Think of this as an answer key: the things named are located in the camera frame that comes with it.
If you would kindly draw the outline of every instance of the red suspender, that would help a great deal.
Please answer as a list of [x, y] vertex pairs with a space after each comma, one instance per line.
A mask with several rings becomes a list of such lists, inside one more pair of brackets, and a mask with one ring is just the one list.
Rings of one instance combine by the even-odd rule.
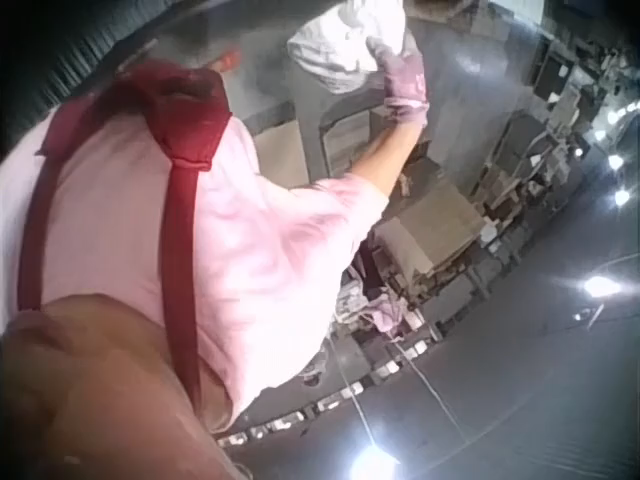
[[172, 163], [159, 244], [164, 323], [176, 375], [199, 413], [193, 229], [199, 172], [211, 169], [231, 117], [218, 74], [151, 61], [116, 80], [97, 97], [74, 99], [58, 109], [42, 145], [45, 161], [27, 211], [18, 309], [41, 307], [49, 212], [64, 164], [109, 118], [131, 107], [144, 114], [149, 130]]

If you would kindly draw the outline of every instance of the white bag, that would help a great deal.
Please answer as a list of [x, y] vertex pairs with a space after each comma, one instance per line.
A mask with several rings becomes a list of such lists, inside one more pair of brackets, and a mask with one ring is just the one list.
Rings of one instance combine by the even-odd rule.
[[289, 55], [335, 94], [360, 88], [378, 67], [366, 45], [375, 37], [402, 50], [402, 0], [347, 0], [302, 26], [287, 42]]

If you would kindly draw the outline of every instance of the pink shirt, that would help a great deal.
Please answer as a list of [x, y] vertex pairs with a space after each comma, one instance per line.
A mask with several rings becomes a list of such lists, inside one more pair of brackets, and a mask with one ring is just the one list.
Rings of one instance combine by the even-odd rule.
[[[50, 117], [0, 168], [4, 305], [15, 305], [20, 236]], [[65, 166], [52, 206], [43, 302], [106, 294], [162, 325], [158, 238], [170, 164], [142, 117], [121, 115]], [[331, 323], [341, 272], [387, 198], [355, 175], [287, 190], [262, 177], [232, 118], [200, 174], [194, 271], [199, 349], [233, 418], [296, 375]], [[15, 313], [15, 307], [4, 312]]]

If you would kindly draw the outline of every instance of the gray floor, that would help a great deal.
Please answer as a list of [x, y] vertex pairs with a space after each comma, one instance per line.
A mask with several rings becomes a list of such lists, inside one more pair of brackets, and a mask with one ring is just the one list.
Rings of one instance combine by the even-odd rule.
[[[310, 5], [323, 3], [328, 2], [314, 0]], [[230, 46], [238, 48], [243, 61], [225, 74], [232, 111], [253, 133], [295, 115], [309, 178], [317, 180], [328, 175], [321, 126], [379, 105], [382, 98], [374, 91], [332, 95], [290, 63], [286, 41], [308, 18], [306, 14], [265, 16], [252, 24], [242, 12], [205, 11], [160, 35], [150, 54], [196, 66], [214, 60]], [[410, 19], [409, 26], [424, 56], [429, 87], [426, 135], [433, 139], [429, 154], [465, 192], [510, 114], [530, 92], [525, 83], [539, 35], [520, 24], [505, 27], [501, 39], [417, 19]]]
[[[464, 439], [411, 372], [363, 394], [377, 441], [401, 462], [400, 479], [636, 478], [638, 297], [607, 307], [590, 331], [571, 318], [588, 303], [572, 282], [637, 250], [638, 208], [628, 207], [618, 214], [595, 190], [576, 200], [491, 299], [421, 357]], [[302, 433], [232, 454], [258, 480], [347, 479], [367, 444], [351, 405]]]

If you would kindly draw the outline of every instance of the glove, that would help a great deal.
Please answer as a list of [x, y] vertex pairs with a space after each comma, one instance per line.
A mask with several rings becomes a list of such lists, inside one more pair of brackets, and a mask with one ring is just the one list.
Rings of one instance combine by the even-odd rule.
[[385, 106], [398, 123], [427, 124], [427, 87], [424, 80], [422, 54], [407, 29], [400, 55], [380, 40], [367, 38], [367, 47], [384, 73]]

